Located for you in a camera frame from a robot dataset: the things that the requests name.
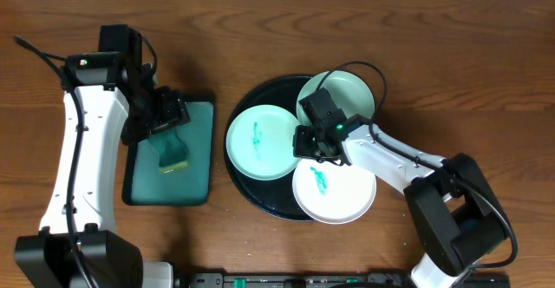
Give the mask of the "green yellow sponge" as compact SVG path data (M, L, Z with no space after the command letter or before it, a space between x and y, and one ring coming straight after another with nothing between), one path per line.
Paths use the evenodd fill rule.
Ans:
M171 128L148 138L150 145L159 156L159 170L168 173L188 165L189 151L178 135L177 128Z

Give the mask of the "pale green plate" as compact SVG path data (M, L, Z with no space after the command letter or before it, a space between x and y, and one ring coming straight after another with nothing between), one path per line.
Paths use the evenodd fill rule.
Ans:
M327 71L313 76L298 94L296 113L301 125L310 126L311 123L299 102L315 92L317 85L326 74ZM330 93L333 102L345 113L347 118L353 115L370 118L375 111L374 96L367 84L357 75L346 71L334 71L326 78L322 88Z

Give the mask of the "mint green plate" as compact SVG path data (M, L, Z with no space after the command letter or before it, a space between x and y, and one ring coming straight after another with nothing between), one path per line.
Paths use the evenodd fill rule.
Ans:
M233 166L254 180L276 180L295 169L293 136L299 121L290 111L258 105L232 120L225 149Z

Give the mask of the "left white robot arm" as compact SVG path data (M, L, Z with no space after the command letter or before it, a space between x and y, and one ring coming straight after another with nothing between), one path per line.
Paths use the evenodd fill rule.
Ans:
M15 261L35 287L177 287L167 262L146 262L116 233L118 147L135 147L189 121L178 90L156 87L155 63L121 51L68 56L57 69L65 128L54 191Z

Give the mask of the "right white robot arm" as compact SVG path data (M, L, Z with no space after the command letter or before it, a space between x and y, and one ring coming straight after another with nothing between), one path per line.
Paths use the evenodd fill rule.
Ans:
M319 165L368 171L404 195L425 255L410 272L414 287L461 287L477 269L511 264L518 251L514 230L477 162L425 154L385 134L371 120L329 115L300 125L296 157ZM512 253L501 262L481 259L503 241Z

